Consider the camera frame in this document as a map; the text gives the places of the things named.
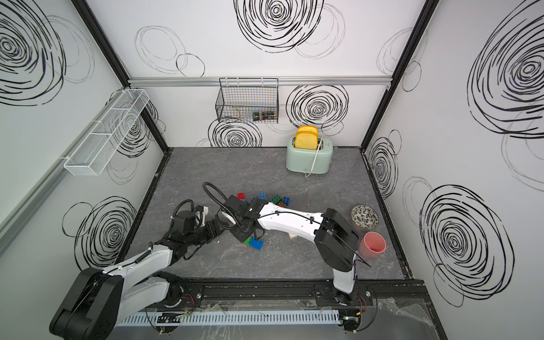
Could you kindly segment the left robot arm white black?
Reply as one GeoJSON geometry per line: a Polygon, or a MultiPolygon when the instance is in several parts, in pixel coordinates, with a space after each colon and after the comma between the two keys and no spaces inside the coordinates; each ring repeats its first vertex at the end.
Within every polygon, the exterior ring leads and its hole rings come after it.
{"type": "Polygon", "coordinates": [[[187,260],[222,233],[218,218],[206,212],[173,216],[165,235],[139,255],[102,270],[87,268],[76,278],[53,316],[49,330],[63,339],[106,339],[121,321],[155,303],[177,307],[187,297],[167,267],[187,260]]]}

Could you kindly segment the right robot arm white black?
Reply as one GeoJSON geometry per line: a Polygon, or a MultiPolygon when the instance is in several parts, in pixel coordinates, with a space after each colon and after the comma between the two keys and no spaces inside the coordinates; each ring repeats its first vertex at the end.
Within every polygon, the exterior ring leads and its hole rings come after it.
{"type": "Polygon", "coordinates": [[[241,242],[255,236],[257,230],[284,232],[312,242],[333,270],[334,288],[344,295],[353,292],[360,236],[335,209],[301,212],[261,199],[248,203],[231,195],[220,205],[220,212],[229,220],[230,232],[241,242]]]}

